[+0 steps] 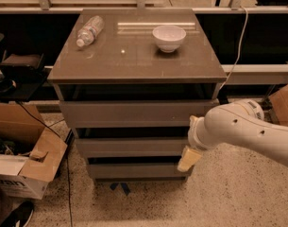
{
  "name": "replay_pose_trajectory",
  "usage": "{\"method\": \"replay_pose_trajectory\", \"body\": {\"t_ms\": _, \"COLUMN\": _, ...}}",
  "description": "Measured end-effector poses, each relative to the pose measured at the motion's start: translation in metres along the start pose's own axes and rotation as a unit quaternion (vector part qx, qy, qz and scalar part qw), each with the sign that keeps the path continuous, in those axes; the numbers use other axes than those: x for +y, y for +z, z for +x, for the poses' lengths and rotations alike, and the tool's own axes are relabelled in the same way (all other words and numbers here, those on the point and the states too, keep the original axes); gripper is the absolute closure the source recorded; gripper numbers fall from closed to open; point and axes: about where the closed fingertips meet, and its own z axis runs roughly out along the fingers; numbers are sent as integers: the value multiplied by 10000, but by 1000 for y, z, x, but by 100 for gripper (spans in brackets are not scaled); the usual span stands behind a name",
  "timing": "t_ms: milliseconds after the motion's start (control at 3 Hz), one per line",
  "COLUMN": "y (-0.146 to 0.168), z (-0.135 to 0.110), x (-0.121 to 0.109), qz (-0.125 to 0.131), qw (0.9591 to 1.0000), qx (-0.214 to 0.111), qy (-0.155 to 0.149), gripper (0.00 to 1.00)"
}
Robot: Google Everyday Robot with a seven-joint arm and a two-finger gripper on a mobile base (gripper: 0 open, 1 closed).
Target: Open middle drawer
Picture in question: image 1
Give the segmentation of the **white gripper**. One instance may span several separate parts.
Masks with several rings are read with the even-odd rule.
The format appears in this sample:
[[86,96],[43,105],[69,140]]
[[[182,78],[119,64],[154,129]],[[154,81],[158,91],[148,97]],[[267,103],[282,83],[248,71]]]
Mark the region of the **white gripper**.
[[188,171],[198,160],[201,159],[202,153],[200,151],[213,149],[210,135],[205,129],[203,117],[196,117],[194,115],[190,116],[188,141],[191,147],[186,146],[183,149],[181,158],[178,162],[178,171],[180,172]]

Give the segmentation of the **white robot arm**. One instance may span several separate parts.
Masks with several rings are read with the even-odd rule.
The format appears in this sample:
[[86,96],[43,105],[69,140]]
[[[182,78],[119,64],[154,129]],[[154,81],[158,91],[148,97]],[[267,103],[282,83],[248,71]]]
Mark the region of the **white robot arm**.
[[222,143],[248,148],[288,167],[288,127],[265,122],[263,109],[252,99],[216,106],[203,117],[191,115],[188,142],[178,162],[180,172]]

